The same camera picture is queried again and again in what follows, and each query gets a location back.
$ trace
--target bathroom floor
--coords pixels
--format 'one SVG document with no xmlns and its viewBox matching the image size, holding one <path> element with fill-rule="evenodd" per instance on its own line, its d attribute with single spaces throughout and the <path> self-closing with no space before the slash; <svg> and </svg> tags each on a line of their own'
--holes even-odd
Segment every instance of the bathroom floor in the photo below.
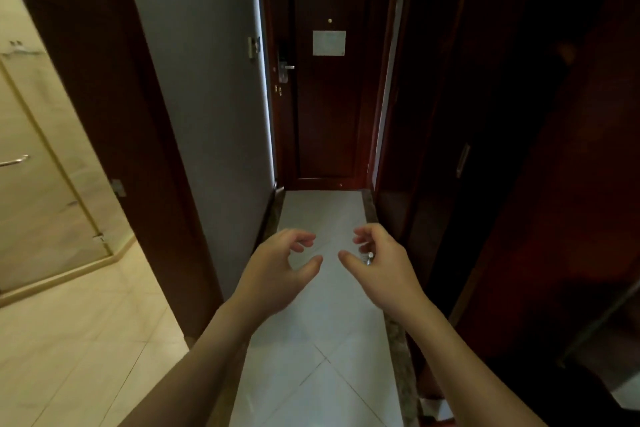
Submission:
<svg viewBox="0 0 640 427">
<path fill-rule="evenodd" d="M 0 309 L 0 427 L 114 427 L 187 350 L 136 243 Z"/>
<path fill-rule="evenodd" d="M 253 335 L 231 427 L 401 427 L 385 321 L 337 259 L 358 254 L 353 228 L 366 222 L 358 191 L 289 191 L 278 229 L 316 233 L 320 273 L 284 311 Z"/>
</svg>

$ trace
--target person's right hand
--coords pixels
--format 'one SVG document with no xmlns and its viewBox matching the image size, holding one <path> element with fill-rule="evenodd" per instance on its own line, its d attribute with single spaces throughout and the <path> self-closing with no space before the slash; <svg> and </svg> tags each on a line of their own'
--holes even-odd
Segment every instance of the person's right hand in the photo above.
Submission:
<svg viewBox="0 0 640 427">
<path fill-rule="evenodd" d="M 409 256 L 402 245 L 378 223 L 369 223 L 353 232 L 354 243 L 362 253 L 376 255 L 370 266 L 352 253 L 340 250 L 338 258 L 364 289 L 369 299 L 380 309 L 402 323 L 426 296 L 418 282 Z"/>
</svg>

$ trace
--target baseboard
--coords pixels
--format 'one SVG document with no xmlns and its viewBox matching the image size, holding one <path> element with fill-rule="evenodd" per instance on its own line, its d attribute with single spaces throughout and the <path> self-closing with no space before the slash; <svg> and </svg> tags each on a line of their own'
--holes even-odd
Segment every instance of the baseboard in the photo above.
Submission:
<svg viewBox="0 0 640 427">
<path fill-rule="evenodd" d="M 20 287 L 19 289 L 14 289 L 12 291 L 0 294 L 0 307 L 18 302 L 37 293 L 46 291 L 51 287 L 59 286 L 60 284 L 69 282 L 74 278 L 82 277 L 83 275 L 95 272 L 102 267 L 114 264 L 115 262 L 119 261 L 125 253 L 129 251 L 129 248 L 131 248 L 131 246 L 135 242 L 136 236 L 132 234 L 129 240 L 127 240 L 127 242 L 124 244 L 124 246 L 122 246 L 122 248 L 120 248 L 114 255 L 111 255 L 110 257 L 104 257 L 103 259 L 91 262 L 90 264 L 83 265 L 76 269 L 62 272 L 61 274 L 39 280 L 38 282 L 34 282 L 33 284 L 29 284 L 28 286 Z"/>
</svg>

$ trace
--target glass shower door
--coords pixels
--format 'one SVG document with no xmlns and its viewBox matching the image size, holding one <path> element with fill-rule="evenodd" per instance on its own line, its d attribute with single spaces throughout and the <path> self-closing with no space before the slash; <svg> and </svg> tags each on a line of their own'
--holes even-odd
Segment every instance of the glass shower door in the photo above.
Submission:
<svg viewBox="0 0 640 427">
<path fill-rule="evenodd" d="M 108 256 L 31 118 L 0 67 L 0 293 Z"/>
</svg>

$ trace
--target gray wall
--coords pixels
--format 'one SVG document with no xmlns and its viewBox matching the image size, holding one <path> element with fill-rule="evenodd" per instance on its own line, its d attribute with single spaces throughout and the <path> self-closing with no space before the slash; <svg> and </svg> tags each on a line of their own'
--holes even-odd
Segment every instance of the gray wall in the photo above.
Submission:
<svg viewBox="0 0 640 427">
<path fill-rule="evenodd" d="M 254 0 L 136 0 L 173 132 L 226 298 L 273 189 Z"/>
</svg>

